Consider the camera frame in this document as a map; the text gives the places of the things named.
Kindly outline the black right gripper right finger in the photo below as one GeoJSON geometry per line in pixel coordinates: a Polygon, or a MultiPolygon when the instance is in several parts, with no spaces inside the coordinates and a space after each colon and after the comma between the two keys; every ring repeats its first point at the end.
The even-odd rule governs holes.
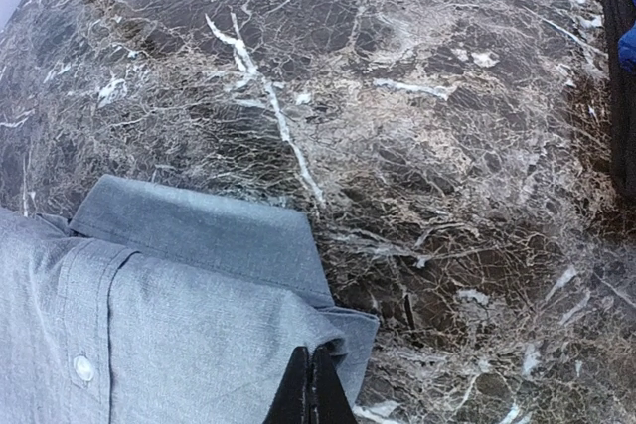
{"type": "Polygon", "coordinates": [[[310,422],[356,424],[336,368],[326,347],[317,348],[311,361],[310,422]]]}

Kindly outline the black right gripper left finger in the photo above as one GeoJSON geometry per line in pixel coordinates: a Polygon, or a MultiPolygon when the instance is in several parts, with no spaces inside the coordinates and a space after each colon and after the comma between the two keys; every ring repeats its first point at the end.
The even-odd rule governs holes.
{"type": "Polygon", "coordinates": [[[263,424],[308,424],[310,422],[310,353],[306,347],[293,350],[263,424]]]}

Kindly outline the grey long sleeve shirt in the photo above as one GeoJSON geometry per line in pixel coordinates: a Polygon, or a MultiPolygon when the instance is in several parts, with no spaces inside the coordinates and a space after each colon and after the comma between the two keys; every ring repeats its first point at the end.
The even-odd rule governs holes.
{"type": "Polygon", "coordinates": [[[1,212],[5,423],[263,423],[321,346],[352,409],[378,326],[302,212],[110,175],[71,219],[1,212]]]}

